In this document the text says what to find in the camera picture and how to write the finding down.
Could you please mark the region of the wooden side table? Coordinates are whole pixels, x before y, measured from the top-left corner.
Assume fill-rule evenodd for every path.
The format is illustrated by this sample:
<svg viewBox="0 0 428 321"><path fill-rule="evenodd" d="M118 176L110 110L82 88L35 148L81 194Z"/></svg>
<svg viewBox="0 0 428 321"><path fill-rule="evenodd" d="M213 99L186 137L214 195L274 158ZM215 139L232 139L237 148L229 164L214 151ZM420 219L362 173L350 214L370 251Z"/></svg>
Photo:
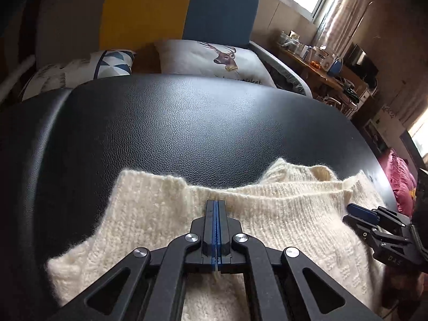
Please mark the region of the wooden side table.
<svg viewBox="0 0 428 321"><path fill-rule="evenodd" d="M298 62L300 65L304 66L306 68L306 70L308 70L312 74L316 74L320 78L320 81L322 83L326 84L327 86L329 86L329 87L339 91L340 93L343 93L345 96L347 96L347 98L352 103L352 106L354 106L354 107L358 106L358 104L360 103L360 99L357 97L357 93L353 89L346 88L345 84L339 82L337 79L328 75L326 73L326 71L322 70L321 68L314 67L310 62L307 63L306 61L301 59L299 56L294 54L293 52L291 52L287 49L284 49L283 47L281 47L279 45L276 45L276 48L281 53L285 54L286 56L290 57L294 61Z"/></svg>

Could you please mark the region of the cream knitted sweater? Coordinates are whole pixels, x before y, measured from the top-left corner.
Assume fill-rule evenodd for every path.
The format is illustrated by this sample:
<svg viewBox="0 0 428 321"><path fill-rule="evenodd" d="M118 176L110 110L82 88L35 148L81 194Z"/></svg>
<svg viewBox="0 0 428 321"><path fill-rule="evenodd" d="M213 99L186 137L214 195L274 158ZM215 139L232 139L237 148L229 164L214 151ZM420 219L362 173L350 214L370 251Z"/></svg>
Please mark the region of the cream knitted sweater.
<svg viewBox="0 0 428 321"><path fill-rule="evenodd" d="M350 226L383 207L364 173L275 161L211 189L122 171L94 233L47 270L55 320L377 320L384 267Z"/></svg>

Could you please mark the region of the blue triangle pattern cushion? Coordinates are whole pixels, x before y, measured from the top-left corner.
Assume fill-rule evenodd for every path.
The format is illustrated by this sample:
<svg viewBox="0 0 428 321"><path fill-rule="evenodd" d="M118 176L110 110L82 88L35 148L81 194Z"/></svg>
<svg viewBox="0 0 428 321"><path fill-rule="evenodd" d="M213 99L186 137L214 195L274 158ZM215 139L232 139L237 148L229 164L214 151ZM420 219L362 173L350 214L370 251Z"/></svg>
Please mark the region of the blue triangle pattern cushion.
<svg viewBox="0 0 428 321"><path fill-rule="evenodd" d="M48 64L26 84L22 100L55 89L74 89L100 78L130 75L135 55L131 50L110 49L68 63Z"/></svg>

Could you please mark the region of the pink cloth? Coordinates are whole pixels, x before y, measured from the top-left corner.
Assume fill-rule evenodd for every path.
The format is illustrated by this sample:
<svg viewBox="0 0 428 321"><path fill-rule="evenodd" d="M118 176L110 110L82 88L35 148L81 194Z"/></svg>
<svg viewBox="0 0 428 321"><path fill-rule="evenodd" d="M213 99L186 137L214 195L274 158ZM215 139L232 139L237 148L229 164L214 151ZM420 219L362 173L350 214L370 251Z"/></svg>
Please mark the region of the pink cloth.
<svg viewBox="0 0 428 321"><path fill-rule="evenodd" d="M379 158L379 163L392 188L399 213L412 217L416 203L416 180L408 164L393 148Z"/></svg>

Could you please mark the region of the jar with oranges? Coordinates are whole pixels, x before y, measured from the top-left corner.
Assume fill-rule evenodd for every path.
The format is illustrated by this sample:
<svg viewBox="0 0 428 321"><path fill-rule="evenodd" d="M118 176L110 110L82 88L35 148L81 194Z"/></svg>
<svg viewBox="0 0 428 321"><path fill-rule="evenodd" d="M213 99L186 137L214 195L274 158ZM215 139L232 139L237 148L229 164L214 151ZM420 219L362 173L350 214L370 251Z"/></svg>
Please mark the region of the jar with oranges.
<svg viewBox="0 0 428 321"><path fill-rule="evenodd" d="M311 54L309 56L309 64L310 66L320 70L321 69L321 63L324 60L324 56L322 54L319 54L318 51L311 51Z"/></svg>

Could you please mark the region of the black monitor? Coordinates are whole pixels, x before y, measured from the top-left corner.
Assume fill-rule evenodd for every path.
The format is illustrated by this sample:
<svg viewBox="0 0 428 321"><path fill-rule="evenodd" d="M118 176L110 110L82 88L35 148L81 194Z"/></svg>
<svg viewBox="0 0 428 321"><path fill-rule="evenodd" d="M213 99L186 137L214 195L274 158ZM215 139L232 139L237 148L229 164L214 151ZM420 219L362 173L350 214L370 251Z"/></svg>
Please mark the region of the black monitor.
<svg viewBox="0 0 428 321"><path fill-rule="evenodd" d="M351 44L345 54L344 64L362 80L375 78L379 73L376 65L358 44Z"/></svg>

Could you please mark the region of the blue bag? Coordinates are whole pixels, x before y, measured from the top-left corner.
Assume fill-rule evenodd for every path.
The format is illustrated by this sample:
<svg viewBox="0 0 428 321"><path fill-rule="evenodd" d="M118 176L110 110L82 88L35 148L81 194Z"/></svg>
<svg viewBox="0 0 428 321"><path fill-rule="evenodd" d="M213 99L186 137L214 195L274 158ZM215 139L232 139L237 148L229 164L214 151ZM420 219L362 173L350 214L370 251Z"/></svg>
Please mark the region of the blue bag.
<svg viewBox="0 0 428 321"><path fill-rule="evenodd" d="M333 62L331 67L329 68L327 75L331 77L338 76L342 70L343 59L341 57L337 57Z"/></svg>

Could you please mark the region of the far window curtain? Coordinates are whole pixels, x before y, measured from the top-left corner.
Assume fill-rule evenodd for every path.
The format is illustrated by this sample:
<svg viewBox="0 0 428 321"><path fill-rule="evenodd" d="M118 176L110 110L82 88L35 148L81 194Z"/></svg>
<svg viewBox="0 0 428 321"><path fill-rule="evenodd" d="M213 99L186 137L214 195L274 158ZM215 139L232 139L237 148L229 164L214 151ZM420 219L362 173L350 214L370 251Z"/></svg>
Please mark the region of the far window curtain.
<svg viewBox="0 0 428 321"><path fill-rule="evenodd" d="M407 158L408 152L400 136L427 108L427 56L407 59L396 65L384 77L379 96L394 116L386 128L387 139L401 156Z"/></svg>

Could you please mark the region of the deer print cushion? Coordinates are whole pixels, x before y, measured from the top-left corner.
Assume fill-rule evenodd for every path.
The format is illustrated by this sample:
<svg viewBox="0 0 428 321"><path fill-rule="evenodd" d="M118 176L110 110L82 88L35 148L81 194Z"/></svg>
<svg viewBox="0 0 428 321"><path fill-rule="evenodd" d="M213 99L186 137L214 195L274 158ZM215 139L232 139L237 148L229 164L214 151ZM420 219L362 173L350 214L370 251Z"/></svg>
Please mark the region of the deer print cushion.
<svg viewBox="0 0 428 321"><path fill-rule="evenodd" d="M275 86L259 57L249 49L190 40L159 41L155 47L163 74L227 78Z"/></svg>

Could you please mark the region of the right beige curtain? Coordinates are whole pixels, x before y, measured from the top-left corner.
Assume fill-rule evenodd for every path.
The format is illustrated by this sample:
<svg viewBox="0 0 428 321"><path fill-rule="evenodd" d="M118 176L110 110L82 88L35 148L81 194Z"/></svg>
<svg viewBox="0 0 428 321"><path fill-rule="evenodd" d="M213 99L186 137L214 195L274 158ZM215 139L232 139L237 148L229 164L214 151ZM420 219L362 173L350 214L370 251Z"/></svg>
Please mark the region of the right beige curtain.
<svg viewBox="0 0 428 321"><path fill-rule="evenodd" d="M342 56L368 5L369 0L327 0L313 45Z"/></svg>

